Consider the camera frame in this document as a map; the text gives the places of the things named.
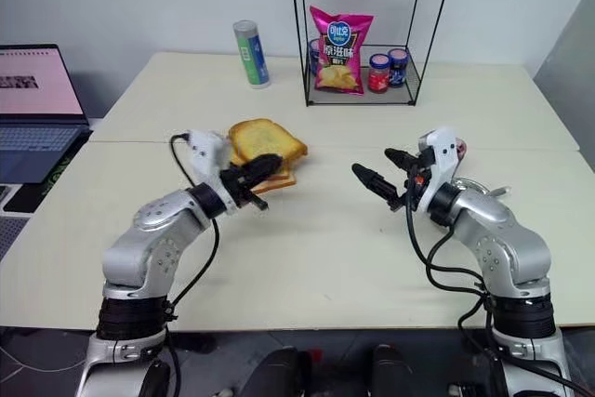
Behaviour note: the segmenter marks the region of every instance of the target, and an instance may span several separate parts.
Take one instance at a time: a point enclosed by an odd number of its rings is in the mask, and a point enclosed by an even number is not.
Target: pink chip bag
[[[329,16],[315,7],[310,7],[310,13],[320,32],[316,88],[362,95],[364,88],[360,73],[360,47],[374,16]]]

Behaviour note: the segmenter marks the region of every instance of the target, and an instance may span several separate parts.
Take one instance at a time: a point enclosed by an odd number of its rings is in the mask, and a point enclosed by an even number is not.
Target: tabletop
[[[296,169],[297,185],[263,194],[269,211],[250,205],[219,220],[218,256],[178,305],[172,329],[455,326],[473,298],[428,284],[403,212],[391,213],[366,190],[350,172],[353,162],[395,184],[404,180],[379,149],[311,145]],[[588,231],[595,181],[581,155],[469,148],[458,174],[489,188],[512,187],[503,202],[552,252],[556,322],[594,324],[595,307],[586,305],[585,294],[595,286]],[[87,144],[0,263],[0,325],[93,329],[103,250],[139,207],[184,187],[164,143]],[[417,216],[416,227],[426,251],[442,235],[427,217]],[[212,243],[209,231],[187,248],[172,296],[200,269]],[[456,241],[436,261],[477,268]],[[470,323],[481,325],[483,318]]]
[[[160,141],[186,129],[226,131],[270,117],[307,144],[375,148],[454,127],[478,149],[576,151],[521,66],[431,64],[417,106],[305,107],[297,58],[267,58],[271,86],[248,86],[237,55],[157,53],[92,141]]]

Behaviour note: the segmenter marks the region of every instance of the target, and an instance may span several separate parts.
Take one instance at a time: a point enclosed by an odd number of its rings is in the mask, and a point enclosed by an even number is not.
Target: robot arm
[[[408,174],[413,208],[427,212],[477,259],[494,315],[492,334],[501,357],[524,360],[558,377],[569,379],[562,332],[555,326],[550,301],[549,249],[535,232],[524,228],[495,197],[454,186],[458,166],[455,133],[437,129],[423,136],[419,154],[387,149],[385,154]],[[391,210],[405,204],[396,188],[376,172],[353,165],[364,186],[385,199]],[[569,388],[517,365],[499,362],[505,389],[512,397],[523,390],[573,396]]]
[[[201,181],[143,206],[132,226],[103,256],[103,302],[87,348],[77,396],[165,397],[169,366],[157,359],[174,309],[167,295],[184,250],[226,212],[267,204],[250,190],[281,166],[261,155],[229,166],[229,142],[192,131],[192,166]]]

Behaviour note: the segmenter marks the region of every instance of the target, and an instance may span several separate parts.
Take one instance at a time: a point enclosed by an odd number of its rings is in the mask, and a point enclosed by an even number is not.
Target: floor
[[[20,361],[57,369],[84,359],[88,333],[60,330],[0,329],[2,347]],[[310,351],[314,357],[315,395],[364,397],[367,354],[380,343],[396,347],[413,371],[416,396],[446,394],[453,381],[485,383],[483,358],[465,351],[455,330],[275,331],[215,334],[209,354],[178,349],[181,396],[210,397],[224,388],[240,390],[260,360],[283,346]],[[595,328],[564,331],[573,379],[595,389]],[[169,361],[168,355],[162,354]],[[82,366],[59,373],[22,369],[0,353],[0,395],[74,396]]]

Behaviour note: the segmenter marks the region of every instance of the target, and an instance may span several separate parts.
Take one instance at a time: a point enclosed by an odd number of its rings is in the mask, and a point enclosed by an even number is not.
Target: laptop keyboard
[[[76,127],[0,127],[0,151],[61,151]]]

